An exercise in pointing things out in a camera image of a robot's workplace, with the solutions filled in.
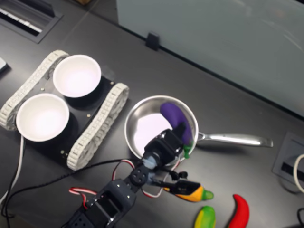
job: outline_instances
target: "power outlet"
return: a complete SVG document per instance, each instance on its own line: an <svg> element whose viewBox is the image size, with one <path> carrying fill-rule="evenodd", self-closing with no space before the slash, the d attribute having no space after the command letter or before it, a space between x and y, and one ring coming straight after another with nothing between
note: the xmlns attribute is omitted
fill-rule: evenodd
<svg viewBox="0 0 304 228"><path fill-rule="evenodd" d="M295 183L293 176L295 160L303 153L304 138L288 132L277 155L272 172L291 183ZM304 185L304 162L299 164L298 179Z"/></svg>

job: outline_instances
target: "white tank tread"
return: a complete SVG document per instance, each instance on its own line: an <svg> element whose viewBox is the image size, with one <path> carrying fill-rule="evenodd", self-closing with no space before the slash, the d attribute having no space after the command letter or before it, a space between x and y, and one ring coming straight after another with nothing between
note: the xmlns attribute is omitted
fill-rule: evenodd
<svg viewBox="0 0 304 228"><path fill-rule="evenodd" d="M34 88L34 86L44 76L49 77L52 70L64 58L68 57L68 53L57 50L50 53L29 77L29 79L15 92L15 94L8 99L0 110L0 126L9 131L15 131L17 112L24 102L25 97Z"/></svg>
<svg viewBox="0 0 304 228"><path fill-rule="evenodd" d="M72 170L85 167L102 143L114 120L124 107L129 95L129 87L117 83L108 93L94 119L73 145L67 166Z"/></svg>

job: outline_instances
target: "white bowl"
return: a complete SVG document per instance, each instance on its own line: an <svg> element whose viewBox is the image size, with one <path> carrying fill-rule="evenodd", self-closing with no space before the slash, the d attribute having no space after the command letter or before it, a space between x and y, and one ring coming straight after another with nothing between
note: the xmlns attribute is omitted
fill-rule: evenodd
<svg viewBox="0 0 304 228"><path fill-rule="evenodd" d="M62 133L69 117L70 111L63 99L53 94L39 94L20 107L16 125L24 138L44 142Z"/></svg>
<svg viewBox="0 0 304 228"><path fill-rule="evenodd" d="M101 79L99 64L90 56L74 55L62 60L54 70L55 88L67 97L82 97L96 89Z"/></svg>

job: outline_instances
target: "stainless steel pan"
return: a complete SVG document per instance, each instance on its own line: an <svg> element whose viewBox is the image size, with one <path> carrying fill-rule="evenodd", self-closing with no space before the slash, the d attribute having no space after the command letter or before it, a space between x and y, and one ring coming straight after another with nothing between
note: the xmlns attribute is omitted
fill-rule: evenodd
<svg viewBox="0 0 304 228"><path fill-rule="evenodd" d="M176 104L186 115L191 127L192 153L199 141L217 141L247 146L272 147L272 140L246 134L203 134L199 132L197 120L192 111L180 100L170 96L151 96L141 100L129 112L124 125L124 136L130 150L141 158L145 145L165 129L172 129L169 122L160 114L160 106L165 102Z"/></svg>

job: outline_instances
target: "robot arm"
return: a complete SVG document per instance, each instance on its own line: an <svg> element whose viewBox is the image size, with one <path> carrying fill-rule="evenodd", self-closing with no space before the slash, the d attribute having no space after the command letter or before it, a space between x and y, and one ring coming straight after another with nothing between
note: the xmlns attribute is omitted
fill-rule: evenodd
<svg viewBox="0 0 304 228"><path fill-rule="evenodd" d="M145 147L140 165L126 179L109 182L87 203L87 209L79 208L64 227L112 228L133 207L136 193L144 184L164 187L180 197L201 190L199 183L188 180L166 183L154 179L157 170L177 159L182 153L185 128L185 124L181 123L173 130L165 130L151 140Z"/></svg>

